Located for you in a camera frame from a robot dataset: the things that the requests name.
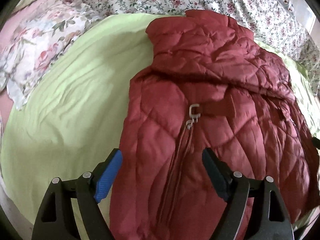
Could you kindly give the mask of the rose floral white duvet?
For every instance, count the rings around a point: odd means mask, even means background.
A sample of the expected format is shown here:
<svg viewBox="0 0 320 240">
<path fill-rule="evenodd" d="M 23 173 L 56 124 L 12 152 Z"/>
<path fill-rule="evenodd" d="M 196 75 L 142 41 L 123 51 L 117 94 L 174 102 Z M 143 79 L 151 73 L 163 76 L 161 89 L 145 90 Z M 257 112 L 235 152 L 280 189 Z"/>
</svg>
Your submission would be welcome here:
<svg viewBox="0 0 320 240">
<path fill-rule="evenodd" d="M 293 18 L 276 0 L 77 0 L 101 16 L 143 12 L 158 15 L 183 15 L 187 10 L 212 10 L 234 18 L 253 31 L 255 38 L 279 49 L 302 64 L 319 94 L 319 46 L 305 27 L 308 8 L 296 5 Z"/>
</svg>

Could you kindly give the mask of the light green bed sheet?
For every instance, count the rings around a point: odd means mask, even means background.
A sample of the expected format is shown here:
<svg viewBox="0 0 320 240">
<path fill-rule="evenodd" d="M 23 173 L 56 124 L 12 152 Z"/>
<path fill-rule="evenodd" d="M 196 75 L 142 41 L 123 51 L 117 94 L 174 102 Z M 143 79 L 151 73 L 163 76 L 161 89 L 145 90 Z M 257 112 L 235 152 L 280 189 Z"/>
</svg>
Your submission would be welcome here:
<svg viewBox="0 0 320 240">
<path fill-rule="evenodd" d="M 6 192 L 31 223 L 50 181 L 78 178 L 120 149 L 131 80 L 153 62 L 146 33 L 161 16 L 106 18 L 53 65 L 4 131 Z M 111 194 L 100 208 L 110 227 Z"/>
</svg>

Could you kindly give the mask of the red quilted puffer jacket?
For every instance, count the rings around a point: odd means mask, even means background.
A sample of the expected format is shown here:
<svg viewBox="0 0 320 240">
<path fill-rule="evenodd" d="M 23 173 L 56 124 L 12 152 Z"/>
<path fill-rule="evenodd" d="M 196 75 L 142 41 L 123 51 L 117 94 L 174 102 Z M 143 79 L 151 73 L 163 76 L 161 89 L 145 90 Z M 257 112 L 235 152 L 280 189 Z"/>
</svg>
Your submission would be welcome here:
<svg viewBox="0 0 320 240">
<path fill-rule="evenodd" d="M 112 187 L 116 239 L 208 239 L 225 209 L 202 163 L 280 189 L 291 222 L 319 206 L 319 155 L 282 59 L 231 17 L 206 10 L 152 21 L 153 62 L 130 82 Z"/>
</svg>

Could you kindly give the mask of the large-flower pastel quilt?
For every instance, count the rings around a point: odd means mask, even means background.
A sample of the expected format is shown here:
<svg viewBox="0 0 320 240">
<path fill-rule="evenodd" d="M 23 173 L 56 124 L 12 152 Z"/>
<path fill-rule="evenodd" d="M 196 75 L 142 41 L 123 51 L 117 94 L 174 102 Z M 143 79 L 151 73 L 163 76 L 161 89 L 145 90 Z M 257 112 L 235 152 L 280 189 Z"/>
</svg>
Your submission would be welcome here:
<svg viewBox="0 0 320 240">
<path fill-rule="evenodd" d="M 99 20 L 96 11 L 77 0 L 45 0 L 21 20 L 1 49 L 1 90 L 17 109 L 51 65 Z"/>
</svg>

